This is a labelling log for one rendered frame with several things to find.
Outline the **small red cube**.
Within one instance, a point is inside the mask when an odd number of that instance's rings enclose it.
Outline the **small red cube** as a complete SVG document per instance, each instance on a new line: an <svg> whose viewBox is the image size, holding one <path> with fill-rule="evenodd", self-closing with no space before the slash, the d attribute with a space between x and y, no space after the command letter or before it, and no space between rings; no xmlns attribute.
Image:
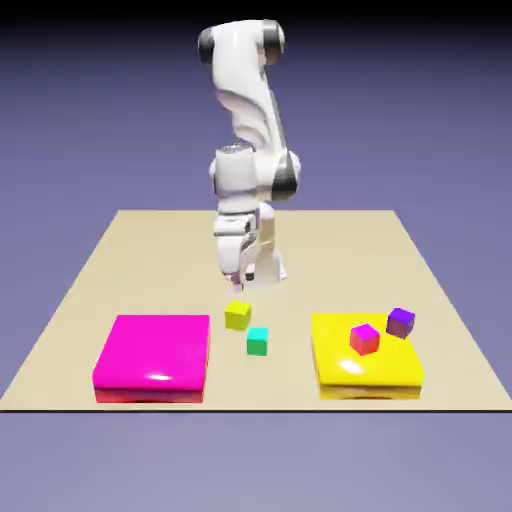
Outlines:
<svg viewBox="0 0 512 512"><path fill-rule="evenodd" d="M350 346L361 356L378 351L380 333L370 324L362 324L350 330Z"/></svg>

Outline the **small teal cube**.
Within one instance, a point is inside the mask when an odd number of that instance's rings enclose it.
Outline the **small teal cube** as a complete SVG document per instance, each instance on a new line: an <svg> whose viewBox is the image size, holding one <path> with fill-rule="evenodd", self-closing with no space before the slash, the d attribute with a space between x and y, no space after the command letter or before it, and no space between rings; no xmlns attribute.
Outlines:
<svg viewBox="0 0 512 512"><path fill-rule="evenodd" d="M266 356L268 352L268 329L250 327L247 332L246 350L248 355Z"/></svg>

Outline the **large yellow box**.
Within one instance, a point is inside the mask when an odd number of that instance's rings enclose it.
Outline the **large yellow box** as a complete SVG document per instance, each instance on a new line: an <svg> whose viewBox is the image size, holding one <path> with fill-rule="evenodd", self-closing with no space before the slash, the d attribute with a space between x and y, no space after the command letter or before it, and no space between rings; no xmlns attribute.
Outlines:
<svg viewBox="0 0 512 512"><path fill-rule="evenodd" d="M386 332L385 313L314 313L311 341L323 400L420 397L424 371L409 338ZM350 346L350 330L362 324L380 333L379 349L361 356Z"/></svg>

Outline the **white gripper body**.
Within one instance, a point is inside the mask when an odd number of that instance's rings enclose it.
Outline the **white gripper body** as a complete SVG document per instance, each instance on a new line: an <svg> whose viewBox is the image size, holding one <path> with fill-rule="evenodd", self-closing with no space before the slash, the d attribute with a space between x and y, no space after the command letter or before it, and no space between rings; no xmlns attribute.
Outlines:
<svg viewBox="0 0 512 512"><path fill-rule="evenodd" d="M219 266L223 275L240 278L257 255L257 242L246 236L222 235L216 238Z"/></svg>

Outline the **large pink box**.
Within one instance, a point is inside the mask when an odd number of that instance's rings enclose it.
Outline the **large pink box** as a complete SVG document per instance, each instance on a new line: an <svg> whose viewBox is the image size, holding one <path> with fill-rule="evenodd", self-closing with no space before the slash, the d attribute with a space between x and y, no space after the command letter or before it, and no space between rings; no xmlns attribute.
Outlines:
<svg viewBox="0 0 512 512"><path fill-rule="evenodd" d="M210 317L119 315L92 372L99 403L200 403Z"/></svg>

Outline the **small yellow cube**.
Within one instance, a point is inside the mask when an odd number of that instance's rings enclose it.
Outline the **small yellow cube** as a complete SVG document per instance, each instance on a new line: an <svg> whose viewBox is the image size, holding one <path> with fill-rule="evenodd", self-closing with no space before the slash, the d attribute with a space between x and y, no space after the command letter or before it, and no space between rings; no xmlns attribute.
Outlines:
<svg viewBox="0 0 512 512"><path fill-rule="evenodd" d="M231 301L224 311L225 328L245 331L251 321L252 306L238 300Z"/></svg>

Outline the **small purple cube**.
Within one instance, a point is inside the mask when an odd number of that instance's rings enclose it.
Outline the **small purple cube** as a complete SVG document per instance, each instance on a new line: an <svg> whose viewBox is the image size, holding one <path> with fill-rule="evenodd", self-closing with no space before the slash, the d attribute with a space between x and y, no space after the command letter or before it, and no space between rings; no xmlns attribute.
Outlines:
<svg viewBox="0 0 512 512"><path fill-rule="evenodd" d="M394 337L405 339L411 333L415 323L415 314L396 307L388 315L386 332Z"/></svg>

